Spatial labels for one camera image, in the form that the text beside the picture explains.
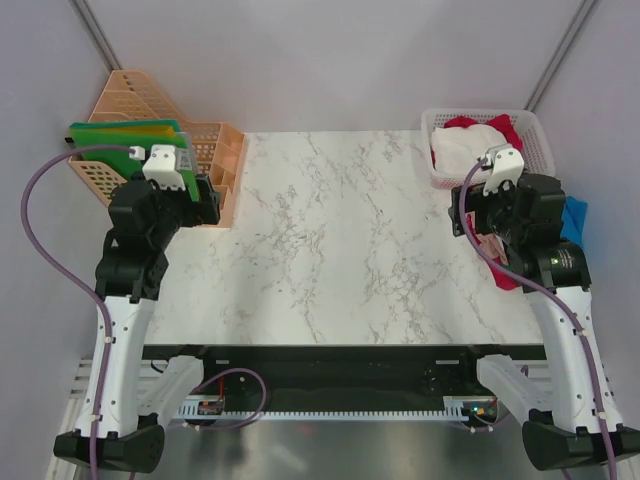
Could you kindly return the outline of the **white t shirt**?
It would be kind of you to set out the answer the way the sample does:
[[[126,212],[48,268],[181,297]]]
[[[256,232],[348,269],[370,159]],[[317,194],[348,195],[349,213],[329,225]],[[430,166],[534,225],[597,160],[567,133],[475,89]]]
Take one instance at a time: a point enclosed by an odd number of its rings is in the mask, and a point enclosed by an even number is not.
[[[447,175],[466,175],[479,157],[507,143],[505,136],[485,124],[436,127],[430,138],[434,168]]]

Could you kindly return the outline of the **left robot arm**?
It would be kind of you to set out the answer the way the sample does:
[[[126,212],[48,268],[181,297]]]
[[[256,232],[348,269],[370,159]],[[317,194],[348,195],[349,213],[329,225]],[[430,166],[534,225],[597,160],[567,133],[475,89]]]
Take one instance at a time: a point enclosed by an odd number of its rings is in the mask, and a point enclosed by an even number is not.
[[[198,200],[142,176],[112,193],[112,227],[95,273],[98,331],[89,384],[74,427],[55,439],[60,459],[93,471],[151,473],[186,397],[218,385],[215,364],[178,355],[146,393],[138,391],[144,340],[168,268],[165,250],[179,229],[220,220],[220,193],[205,174],[195,182]]]

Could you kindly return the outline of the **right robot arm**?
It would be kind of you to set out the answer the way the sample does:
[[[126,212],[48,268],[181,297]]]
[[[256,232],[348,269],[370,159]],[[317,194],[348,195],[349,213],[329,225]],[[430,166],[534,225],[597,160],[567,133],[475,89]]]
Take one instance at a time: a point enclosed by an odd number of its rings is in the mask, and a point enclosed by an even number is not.
[[[525,451],[540,471],[607,465],[639,453],[638,430],[625,425],[607,383],[590,329],[591,278],[584,252],[562,233],[566,195],[554,177],[523,174],[486,194],[481,184],[451,192],[455,236],[494,234],[507,266],[499,272],[521,288],[537,318],[552,390],[545,393],[507,355],[472,359],[458,368],[467,392],[488,388],[521,425]]]

